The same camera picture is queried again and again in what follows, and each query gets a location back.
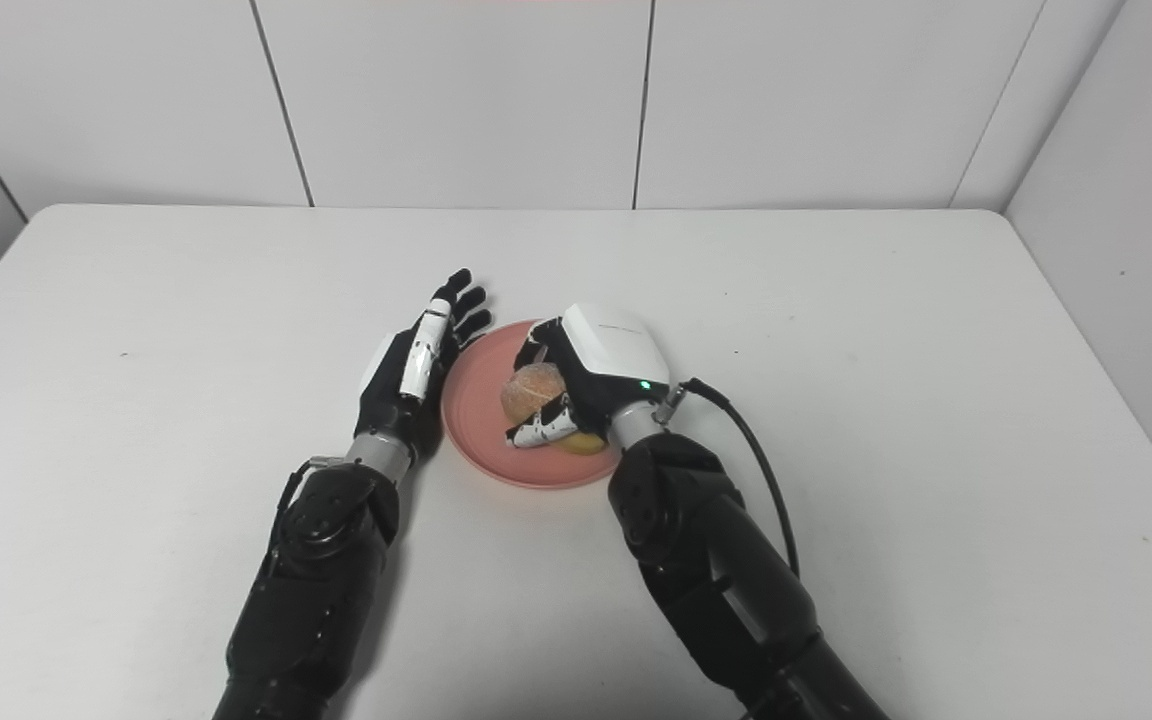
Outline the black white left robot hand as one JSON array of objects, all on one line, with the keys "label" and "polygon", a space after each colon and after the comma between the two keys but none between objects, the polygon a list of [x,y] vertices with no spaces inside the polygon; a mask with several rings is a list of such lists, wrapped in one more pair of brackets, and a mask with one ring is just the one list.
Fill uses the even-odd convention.
[{"label": "black white left robot hand", "polygon": [[486,291],[471,270],[449,275],[410,328],[381,342],[362,382],[355,435],[389,435],[416,462],[429,458],[442,438],[445,379],[492,323]]}]

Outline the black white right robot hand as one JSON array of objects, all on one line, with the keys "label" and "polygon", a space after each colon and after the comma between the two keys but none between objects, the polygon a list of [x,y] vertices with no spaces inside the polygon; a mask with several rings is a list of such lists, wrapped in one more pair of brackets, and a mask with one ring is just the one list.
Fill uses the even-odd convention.
[{"label": "black white right robot hand", "polygon": [[554,445],[584,433],[628,450],[666,430],[655,411],[669,395],[669,367],[635,316],[598,304],[567,306],[526,332],[515,366],[535,363],[556,366],[564,391],[507,430],[513,447]]}]

